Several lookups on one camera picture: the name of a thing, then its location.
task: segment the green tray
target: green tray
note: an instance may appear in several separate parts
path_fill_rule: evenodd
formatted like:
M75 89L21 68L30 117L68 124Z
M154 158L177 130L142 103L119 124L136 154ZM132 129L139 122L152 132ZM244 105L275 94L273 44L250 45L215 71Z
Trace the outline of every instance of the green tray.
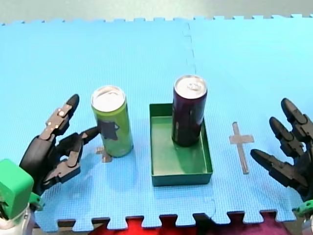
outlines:
M154 186L207 184L213 173L205 123L191 147L173 143L172 104L150 104L152 183Z

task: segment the can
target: can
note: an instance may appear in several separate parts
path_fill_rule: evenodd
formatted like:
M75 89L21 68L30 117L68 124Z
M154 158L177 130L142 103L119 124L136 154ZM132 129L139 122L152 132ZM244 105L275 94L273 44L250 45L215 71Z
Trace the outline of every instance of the can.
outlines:
M184 147L199 140L207 85L196 75L180 77L174 84L172 139Z
M91 107L106 153L128 154L134 144L125 93L119 87L101 87L92 94Z

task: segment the red fabric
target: red fabric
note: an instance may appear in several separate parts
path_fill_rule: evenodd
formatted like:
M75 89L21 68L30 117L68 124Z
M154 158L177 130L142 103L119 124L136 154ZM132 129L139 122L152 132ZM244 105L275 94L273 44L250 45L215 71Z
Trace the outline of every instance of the red fabric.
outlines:
M207 235L290 235L286 228L275 221L270 214L263 215L264 223L243 224L242 216L231 216L229 225L213 225L209 228ZM127 221L128 229L120 231L107 230L106 226L99 227L89 235L196 235L196 227L175 227L175 219L166 218L162 220L162 227L157 229L143 229L142 219L130 219Z

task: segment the dark purple can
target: dark purple can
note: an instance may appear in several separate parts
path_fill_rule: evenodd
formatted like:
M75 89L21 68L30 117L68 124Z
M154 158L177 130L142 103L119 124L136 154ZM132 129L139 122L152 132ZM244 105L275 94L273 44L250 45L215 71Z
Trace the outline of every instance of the dark purple can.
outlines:
M174 85L172 139L184 147L199 140L203 122L207 85L203 78L186 75Z

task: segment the blue foam mat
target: blue foam mat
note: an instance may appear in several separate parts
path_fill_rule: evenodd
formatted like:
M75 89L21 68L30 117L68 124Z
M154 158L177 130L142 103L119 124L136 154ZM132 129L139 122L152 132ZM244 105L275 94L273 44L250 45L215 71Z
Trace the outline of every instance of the blue foam mat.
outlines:
M144 227L157 227L164 214L178 215L178 226L194 224L194 213L227 223L231 211L245 212L244 222L262 222L259 212L267 210L277 211L279 221L293 220L291 210L300 197L271 179L249 151L260 148L290 161L268 125L271 115L285 121L284 96L313 117L312 23L296 16L2 26L0 158L18 164L51 112L73 93L81 102L67 134L95 125L90 95L114 84L128 96L134 151L104 164L94 153L100 138L91 141L84 148L81 174L43 195L46 207L36 220L46 232L56 231L57 221L64 219L76 220L74 231L92 230L93 218L110 218L108 227L121 229L130 216L144 216ZM203 76L209 86L205 120L214 174L208 185L154 188L149 104L171 102L174 81L189 73ZM248 175L242 174L236 146L229 143L234 121L242 134L255 139L245 145Z

